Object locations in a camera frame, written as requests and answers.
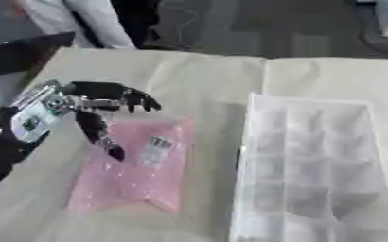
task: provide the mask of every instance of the pink plastic bag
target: pink plastic bag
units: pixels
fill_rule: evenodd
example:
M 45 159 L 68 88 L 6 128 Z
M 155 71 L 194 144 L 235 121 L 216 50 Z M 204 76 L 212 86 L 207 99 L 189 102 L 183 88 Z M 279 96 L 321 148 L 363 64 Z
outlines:
M 69 201 L 89 211 L 149 202 L 166 211 L 180 208 L 192 122 L 127 119 L 109 124 L 110 136 L 126 151 L 123 163 L 93 147 Z

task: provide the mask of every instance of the beige table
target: beige table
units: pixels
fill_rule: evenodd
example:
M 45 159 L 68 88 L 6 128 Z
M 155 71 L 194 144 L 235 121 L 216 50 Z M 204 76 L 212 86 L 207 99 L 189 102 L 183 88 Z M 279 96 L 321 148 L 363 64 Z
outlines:
M 65 210 L 89 145 L 67 116 L 49 139 L 0 183 L 0 241 L 225 241 L 245 103 L 274 95 L 366 99 L 376 104 L 388 177 L 388 60 L 263 60 L 243 57 L 63 49 L 35 82 L 113 80 L 153 94 L 172 115 L 196 123 L 183 208 L 149 206 L 92 214 Z

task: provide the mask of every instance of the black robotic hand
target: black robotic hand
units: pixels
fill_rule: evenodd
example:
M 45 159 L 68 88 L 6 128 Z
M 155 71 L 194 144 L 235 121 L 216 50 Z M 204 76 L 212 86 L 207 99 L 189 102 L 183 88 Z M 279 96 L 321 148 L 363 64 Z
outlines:
M 162 109 L 150 95 L 119 83 L 74 81 L 67 90 L 69 95 L 81 98 L 75 107 L 76 121 L 88 140 L 119 161 L 125 158 L 125 151 L 107 137 L 107 125 L 101 116 L 87 111 L 115 112 L 122 106 L 128 106 L 128 111 L 133 113 L 137 105 L 142 106 L 146 112 Z
M 9 107 L 0 108 L 0 181 L 43 142 L 51 125 L 69 112 L 76 113 L 76 121 L 91 143 L 123 161 L 123 148 L 108 137 L 107 124 L 95 110 L 118 111 L 128 106 L 129 112 L 134 112 L 137 105 L 147 112 L 161 110 L 151 96 L 118 83 L 75 81 L 62 87 L 51 80 L 35 86 Z

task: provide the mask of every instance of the transparent container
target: transparent container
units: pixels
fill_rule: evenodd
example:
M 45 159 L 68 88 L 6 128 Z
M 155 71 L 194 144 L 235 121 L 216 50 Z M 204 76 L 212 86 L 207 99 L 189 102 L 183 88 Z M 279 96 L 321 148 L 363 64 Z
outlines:
M 388 242 L 367 104 L 251 95 L 230 241 Z

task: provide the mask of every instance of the floor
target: floor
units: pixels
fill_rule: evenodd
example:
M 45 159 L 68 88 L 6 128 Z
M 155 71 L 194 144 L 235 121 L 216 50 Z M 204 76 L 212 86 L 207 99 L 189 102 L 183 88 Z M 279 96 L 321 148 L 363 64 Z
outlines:
M 0 43 L 41 35 L 0 0 Z M 222 55 L 388 58 L 371 6 L 354 0 L 163 0 L 157 45 Z

